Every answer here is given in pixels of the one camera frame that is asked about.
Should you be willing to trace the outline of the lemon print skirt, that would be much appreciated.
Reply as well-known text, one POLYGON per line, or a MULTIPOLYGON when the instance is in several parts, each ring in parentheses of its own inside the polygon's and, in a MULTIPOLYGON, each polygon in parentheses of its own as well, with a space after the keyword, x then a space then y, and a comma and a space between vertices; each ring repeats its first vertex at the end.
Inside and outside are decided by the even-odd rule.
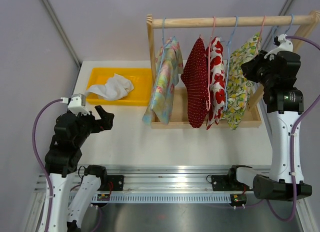
POLYGON ((247 103, 253 90, 254 82, 243 76, 241 65, 252 60, 256 55, 256 44, 259 32, 249 38, 240 48, 232 52, 228 75, 228 107, 222 114, 231 130, 236 130, 240 125, 247 103))

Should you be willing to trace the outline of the white skirt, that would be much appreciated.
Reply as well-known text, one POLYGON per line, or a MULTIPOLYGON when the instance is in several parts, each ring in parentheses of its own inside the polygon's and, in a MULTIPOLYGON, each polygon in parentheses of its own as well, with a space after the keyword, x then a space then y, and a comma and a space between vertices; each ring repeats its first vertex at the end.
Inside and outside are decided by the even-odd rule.
POLYGON ((84 95, 96 94, 107 101, 115 101, 126 97, 133 89, 134 85, 131 80, 114 74, 113 77, 108 78, 105 84, 91 85, 84 95))

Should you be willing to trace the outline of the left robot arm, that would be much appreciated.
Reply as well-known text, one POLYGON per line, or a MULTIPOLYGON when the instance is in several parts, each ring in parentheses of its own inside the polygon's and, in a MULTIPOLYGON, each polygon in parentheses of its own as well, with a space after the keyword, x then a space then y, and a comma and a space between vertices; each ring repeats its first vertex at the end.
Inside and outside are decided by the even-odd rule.
POLYGON ((45 169, 50 180, 46 183, 46 197, 40 231, 80 231, 84 215, 97 190, 109 183, 103 166, 90 165, 85 169, 80 188, 69 200, 73 178, 82 156, 81 146, 92 133, 111 130, 114 114, 102 106, 95 107, 100 118, 92 113, 75 115, 68 111, 56 119, 54 136, 45 156, 45 169))

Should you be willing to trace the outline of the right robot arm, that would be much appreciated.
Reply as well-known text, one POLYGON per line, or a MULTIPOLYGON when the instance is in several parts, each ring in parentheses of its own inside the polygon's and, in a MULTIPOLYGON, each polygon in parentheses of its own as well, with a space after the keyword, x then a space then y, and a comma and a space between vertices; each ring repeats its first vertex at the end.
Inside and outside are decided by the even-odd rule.
POLYGON ((298 119, 304 112, 304 97, 294 84, 300 66, 300 56, 294 52, 264 50, 241 65, 247 80, 263 85, 272 131, 272 161, 268 176, 249 166, 234 165, 235 173, 227 177, 229 188, 238 190, 245 184, 257 199, 266 200, 292 201, 311 196, 313 189, 304 182, 299 155, 298 119))

